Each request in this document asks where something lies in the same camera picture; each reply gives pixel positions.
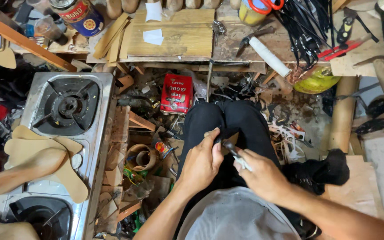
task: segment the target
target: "hand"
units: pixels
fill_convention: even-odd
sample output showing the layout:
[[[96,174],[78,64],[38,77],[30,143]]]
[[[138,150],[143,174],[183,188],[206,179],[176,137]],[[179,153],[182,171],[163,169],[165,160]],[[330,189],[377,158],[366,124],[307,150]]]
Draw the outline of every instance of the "hand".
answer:
[[[245,180],[248,187],[259,197],[274,204],[281,204],[291,193],[292,184],[287,181],[275,164],[266,157],[246,149],[238,149],[238,154],[250,165],[253,170],[242,169],[237,161],[233,163],[239,175]]]
[[[183,188],[188,189],[191,194],[197,194],[208,187],[218,173],[223,155],[220,143],[213,146],[213,142],[219,133],[219,128],[206,133],[202,142],[189,150],[186,156],[182,173],[176,184],[183,185]]]

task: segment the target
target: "stove burner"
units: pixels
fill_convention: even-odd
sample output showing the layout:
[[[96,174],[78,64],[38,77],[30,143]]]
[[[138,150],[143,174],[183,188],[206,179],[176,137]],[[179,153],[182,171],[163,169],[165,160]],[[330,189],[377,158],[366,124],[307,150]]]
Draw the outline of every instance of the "stove burner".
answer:
[[[29,222],[40,240],[67,240],[71,217],[66,203],[46,197],[26,197],[10,203],[10,222]]]
[[[59,105],[59,113],[66,118],[73,118],[72,114],[81,112],[82,103],[73,96],[65,97]]]
[[[93,123],[99,86],[90,79],[47,81],[36,113],[34,128],[53,135],[77,135]]]

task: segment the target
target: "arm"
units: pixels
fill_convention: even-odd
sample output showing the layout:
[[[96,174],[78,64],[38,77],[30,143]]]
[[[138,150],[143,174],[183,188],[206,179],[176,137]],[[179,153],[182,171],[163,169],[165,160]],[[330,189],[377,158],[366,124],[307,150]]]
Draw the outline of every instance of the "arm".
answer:
[[[134,236],[134,240],[171,240],[189,200],[210,185],[216,176],[223,156],[220,143],[213,141],[220,133],[216,128],[204,140],[189,150],[182,174],[173,190]]]
[[[234,163],[239,175],[266,201],[305,216],[335,239],[384,239],[384,221],[319,198],[292,185],[271,160],[251,150],[239,150],[238,153],[253,169],[253,172],[243,170]]]

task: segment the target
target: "yellow container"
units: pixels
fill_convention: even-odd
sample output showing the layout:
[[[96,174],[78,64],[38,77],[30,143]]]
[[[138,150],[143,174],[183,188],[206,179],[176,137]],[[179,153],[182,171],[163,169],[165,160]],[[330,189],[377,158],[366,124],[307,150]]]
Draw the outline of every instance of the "yellow container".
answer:
[[[305,94],[318,94],[331,88],[340,80],[333,76],[331,67],[317,67],[312,75],[294,85],[294,89]]]
[[[263,22],[266,14],[260,14],[250,8],[247,0],[241,1],[241,6],[239,7],[238,17],[241,22],[247,26],[256,26]]]

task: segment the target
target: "scissors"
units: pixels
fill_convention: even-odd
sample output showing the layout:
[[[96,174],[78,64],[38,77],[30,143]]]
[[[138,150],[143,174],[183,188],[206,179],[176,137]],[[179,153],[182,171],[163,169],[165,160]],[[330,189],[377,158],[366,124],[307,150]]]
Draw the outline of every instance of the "scissors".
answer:
[[[248,4],[250,5],[251,9],[253,9],[254,11],[260,14],[268,14],[270,13],[270,11],[272,11],[272,9],[280,10],[284,6],[284,0],[280,0],[279,5],[275,5],[274,3],[272,3],[271,0],[260,0],[260,1],[266,6],[267,8],[266,10],[263,10],[254,6],[253,0],[248,0]]]

